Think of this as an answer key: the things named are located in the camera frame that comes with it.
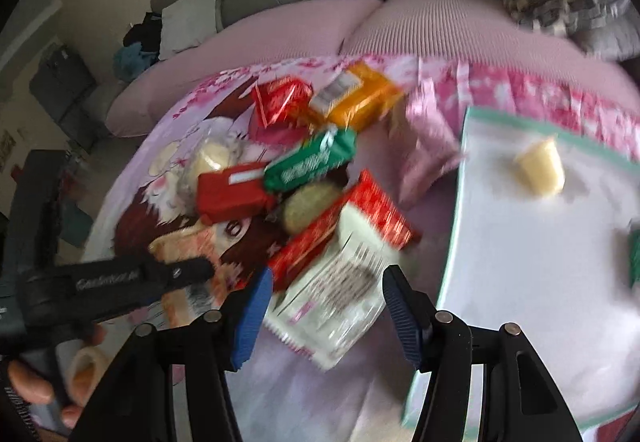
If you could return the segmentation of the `person left hand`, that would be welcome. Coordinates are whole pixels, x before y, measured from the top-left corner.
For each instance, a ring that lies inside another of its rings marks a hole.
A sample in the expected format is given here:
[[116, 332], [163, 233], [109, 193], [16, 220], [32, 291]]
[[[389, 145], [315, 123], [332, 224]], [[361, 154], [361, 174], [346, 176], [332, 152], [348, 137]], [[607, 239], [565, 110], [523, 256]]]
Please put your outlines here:
[[[88, 340], [90, 347], [77, 352], [76, 365], [68, 372], [66, 388], [74, 403], [61, 410], [61, 420], [67, 428], [75, 427], [84, 406], [110, 364], [110, 360], [98, 348], [104, 338], [104, 328], [94, 325], [93, 334]], [[52, 384], [21, 361], [9, 358], [6, 363], [6, 377], [17, 396], [29, 404], [47, 405], [55, 397]]]

